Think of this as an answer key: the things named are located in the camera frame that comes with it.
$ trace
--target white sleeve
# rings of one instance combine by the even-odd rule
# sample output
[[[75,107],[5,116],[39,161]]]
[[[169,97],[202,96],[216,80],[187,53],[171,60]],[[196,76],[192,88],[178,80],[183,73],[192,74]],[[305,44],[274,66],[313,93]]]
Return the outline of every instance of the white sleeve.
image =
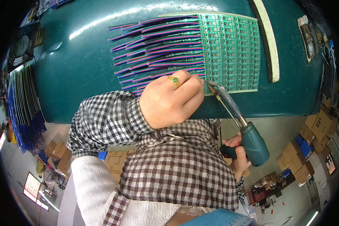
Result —
[[[82,156],[72,162],[77,202],[85,224],[102,225],[104,210],[117,182],[104,163],[95,156]]]

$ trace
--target teal workbench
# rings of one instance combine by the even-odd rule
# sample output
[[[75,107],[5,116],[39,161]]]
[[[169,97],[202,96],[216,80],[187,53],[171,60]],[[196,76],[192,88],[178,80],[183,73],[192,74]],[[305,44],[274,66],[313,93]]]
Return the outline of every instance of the teal workbench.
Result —
[[[313,109],[322,61],[319,54],[307,63],[296,20],[304,13],[295,2],[263,0],[271,20],[279,54],[280,81],[267,81],[261,41],[261,70],[257,92],[231,96],[247,118],[307,115]],[[182,11],[219,11],[255,17],[247,0],[74,0],[41,18],[41,46],[35,48],[37,89],[44,118],[50,123],[70,123],[80,102],[96,94],[121,90],[113,75],[107,39],[121,31],[108,26],[137,22]],[[228,118],[213,97],[192,118]]]

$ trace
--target right hand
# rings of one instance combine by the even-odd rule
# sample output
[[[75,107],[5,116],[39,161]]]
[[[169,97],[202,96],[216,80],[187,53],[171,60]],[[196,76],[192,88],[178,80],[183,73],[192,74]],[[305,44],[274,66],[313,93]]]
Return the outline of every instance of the right hand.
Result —
[[[180,87],[172,84],[168,76],[149,83],[140,97],[140,109],[153,129],[176,125],[187,120],[204,98],[204,82],[197,75],[179,70],[172,74]]]
[[[241,143],[241,132],[237,132],[234,137],[222,140],[222,142],[228,147],[236,147],[235,152],[237,158],[232,161],[230,167],[235,173],[236,180],[239,181],[242,172],[251,165],[251,162],[246,157],[244,147],[239,146],[239,144]]]

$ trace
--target checkered sleeve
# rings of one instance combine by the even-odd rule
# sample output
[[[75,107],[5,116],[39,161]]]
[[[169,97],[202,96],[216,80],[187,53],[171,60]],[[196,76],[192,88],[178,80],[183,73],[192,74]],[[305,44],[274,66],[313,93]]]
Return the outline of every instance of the checkered sleeve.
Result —
[[[243,206],[245,206],[245,195],[242,192],[242,187],[244,186],[244,177],[241,176],[239,181],[237,182],[237,192],[239,194],[239,200]]]
[[[109,146],[130,145],[153,132],[142,115],[139,98],[125,91],[90,97],[74,114],[66,143],[72,157],[98,156]]]

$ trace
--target soldering iron handle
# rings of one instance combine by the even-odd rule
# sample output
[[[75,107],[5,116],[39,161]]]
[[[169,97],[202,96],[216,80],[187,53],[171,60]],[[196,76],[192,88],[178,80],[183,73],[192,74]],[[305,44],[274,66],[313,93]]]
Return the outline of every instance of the soldering iron handle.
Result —
[[[269,159],[269,151],[263,138],[252,124],[249,122],[246,127],[240,129],[241,143],[244,147],[247,158],[251,161],[254,167],[261,166]],[[236,147],[227,147],[222,145],[220,151],[225,158],[236,159]]]

